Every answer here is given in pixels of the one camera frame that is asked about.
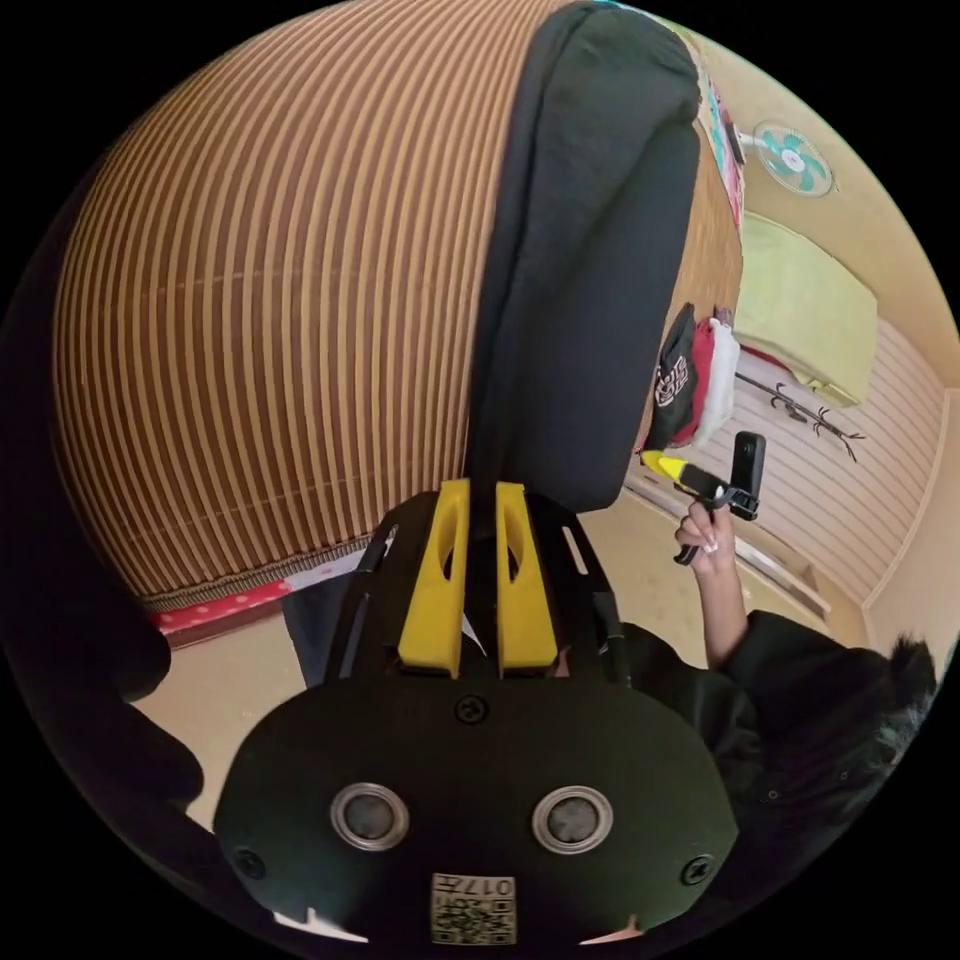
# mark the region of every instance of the black jacket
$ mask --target black jacket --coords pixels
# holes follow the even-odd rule
[[[684,663],[629,627],[633,682],[681,713],[711,748],[740,836],[687,914],[643,938],[650,956],[704,935],[796,877],[876,792],[876,734],[902,705],[891,660],[756,612],[721,671]]]

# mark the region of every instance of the white wall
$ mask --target white wall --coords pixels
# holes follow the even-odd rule
[[[874,645],[899,631],[927,638],[942,670],[960,631],[960,390],[947,394],[943,442],[922,517],[909,543],[865,604]]]

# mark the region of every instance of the sleeve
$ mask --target sleeve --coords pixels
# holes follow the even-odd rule
[[[825,729],[831,720],[843,723],[863,698],[875,702],[888,680],[887,661],[876,651],[844,647],[774,613],[755,611],[747,620],[721,672],[756,707],[765,739],[789,737],[813,721]]]

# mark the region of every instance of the printed label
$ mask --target printed label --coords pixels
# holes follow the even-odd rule
[[[430,893],[434,943],[502,946],[517,942],[513,877],[435,873]]]

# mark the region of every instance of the striped wall panel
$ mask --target striped wall panel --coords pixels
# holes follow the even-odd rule
[[[744,354],[740,372],[775,386],[789,375]],[[796,384],[785,392],[818,410],[823,401]],[[802,553],[852,599],[863,603],[897,558],[930,482],[943,416],[944,385],[910,343],[879,321],[866,401],[834,409],[827,418],[859,432],[857,461],[828,433],[790,419],[766,394],[737,383],[736,409],[703,450],[685,455],[729,476],[734,435],[752,430],[767,438],[758,523]]]

